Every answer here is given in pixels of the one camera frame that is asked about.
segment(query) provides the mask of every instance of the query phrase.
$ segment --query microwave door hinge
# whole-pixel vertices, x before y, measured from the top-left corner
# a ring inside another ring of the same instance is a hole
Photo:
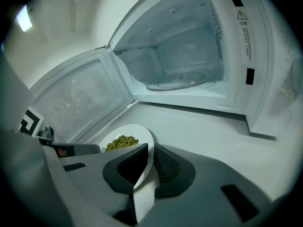
[[[108,48],[108,47],[109,47],[109,44],[106,44],[106,45],[103,45],[101,47],[96,48],[95,50],[98,50],[98,49],[101,49],[101,48]]]

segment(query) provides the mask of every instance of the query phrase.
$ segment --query caution triangle symbol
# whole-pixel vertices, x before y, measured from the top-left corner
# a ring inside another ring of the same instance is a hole
[[[239,10],[238,12],[238,18],[239,20],[247,20],[246,16]]]

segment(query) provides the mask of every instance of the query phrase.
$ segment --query ceiling light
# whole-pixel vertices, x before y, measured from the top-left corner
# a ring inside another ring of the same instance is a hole
[[[27,31],[30,27],[32,27],[32,23],[30,22],[28,13],[27,13],[27,6],[25,5],[21,11],[17,15],[17,21],[23,30],[23,32]]]

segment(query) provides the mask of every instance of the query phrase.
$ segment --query warning sticker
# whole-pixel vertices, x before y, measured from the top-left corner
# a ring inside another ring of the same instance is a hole
[[[245,8],[232,8],[241,42],[242,64],[255,65],[255,42],[250,20]]]

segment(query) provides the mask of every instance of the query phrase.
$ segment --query white plate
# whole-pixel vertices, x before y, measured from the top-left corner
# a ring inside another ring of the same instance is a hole
[[[136,189],[147,177],[148,173],[151,170],[151,166],[153,164],[153,152],[154,152],[154,141],[152,138],[152,134],[149,132],[149,130],[142,125],[139,124],[128,124],[124,125],[118,129],[115,129],[111,133],[109,133],[99,144],[100,151],[103,152],[107,145],[113,140],[117,139],[120,135],[125,136],[133,136],[135,139],[139,140],[139,144],[148,144],[148,159],[147,159],[147,166],[143,173],[141,174],[140,178],[138,179],[137,183],[134,186],[134,189]]]

